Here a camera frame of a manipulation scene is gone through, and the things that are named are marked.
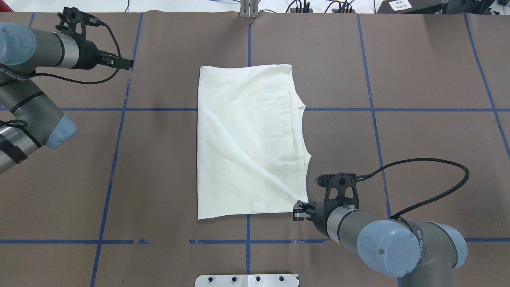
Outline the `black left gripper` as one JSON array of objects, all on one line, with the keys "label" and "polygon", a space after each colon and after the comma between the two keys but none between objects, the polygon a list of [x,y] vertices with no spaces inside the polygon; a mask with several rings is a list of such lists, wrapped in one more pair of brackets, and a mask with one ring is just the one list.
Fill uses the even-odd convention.
[{"label": "black left gripper", "polygon": [[102,23],[92,14],[78,8],[64,7],[56,25],[56,36],[62,46],[62,56],[57,67],[68,69],[93,69],[102,64],[114,69],[130,70],[134,60],[107,51],[99,51],[96,44],[86,38],[86,26],[99,27]]}]

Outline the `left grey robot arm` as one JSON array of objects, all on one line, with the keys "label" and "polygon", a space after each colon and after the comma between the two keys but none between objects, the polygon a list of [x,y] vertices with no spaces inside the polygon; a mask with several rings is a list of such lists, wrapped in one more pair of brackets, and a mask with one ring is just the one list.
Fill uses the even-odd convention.
[{"label": "left grey robot arm", "polygon": [[[51,77],[76,84],[92,85],[51,73],[38,73],[40,67],[91,70],[97,65],[114,72],[130,70],[134,60],[122,57],[112,29],[100,18],[78,8],[64,7],[58,13],[56,31],[43,31],[19,24],[1,22],[0,101],[14,118],[1,121],[0,171],[5,173],[27,160],[41,147],[56,149],[78,131],[78,127],[50,97],[33,82],[35,77]],[[99,50],[87,39],[86,27],[105,27],[116,54]]]}]

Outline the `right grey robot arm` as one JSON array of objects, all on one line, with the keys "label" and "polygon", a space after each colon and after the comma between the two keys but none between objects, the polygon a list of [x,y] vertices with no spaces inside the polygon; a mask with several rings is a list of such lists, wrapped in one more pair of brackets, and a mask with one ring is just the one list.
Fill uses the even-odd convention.
[{"label": "right grey robot arm", "polygon": [[408,218],[384,219],[359,209],[355,174],[321,175],[324,200],[293,207],[293,220],[309,220],[336,244],[371,269],[400,278],[403,287],[452,287],[453,271],[464,265],[468,248],[454,228]]}]

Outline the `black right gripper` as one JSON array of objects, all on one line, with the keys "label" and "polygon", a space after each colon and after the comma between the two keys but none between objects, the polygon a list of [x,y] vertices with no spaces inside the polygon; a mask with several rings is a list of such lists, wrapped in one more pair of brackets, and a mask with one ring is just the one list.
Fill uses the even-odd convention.
[{"label": "black right gripper", "polygon": [[324,200],[321,202],[297,202],[293,206],[293,221],[310,220],[319,232],[328,235],[327,220],[337,207],[353,206],[359,208],[357,193],[357,175],[355,174],[324,174],[316,178],[320,187],[326,188]]}]

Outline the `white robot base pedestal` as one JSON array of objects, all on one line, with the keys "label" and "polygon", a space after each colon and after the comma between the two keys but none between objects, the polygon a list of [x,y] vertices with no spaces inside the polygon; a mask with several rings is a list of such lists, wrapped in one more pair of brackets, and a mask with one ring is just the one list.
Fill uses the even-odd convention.
[{"label": "white robot base pedestal", "polygon": [[195,287],[300,287],[294,274],[200,275]]}]

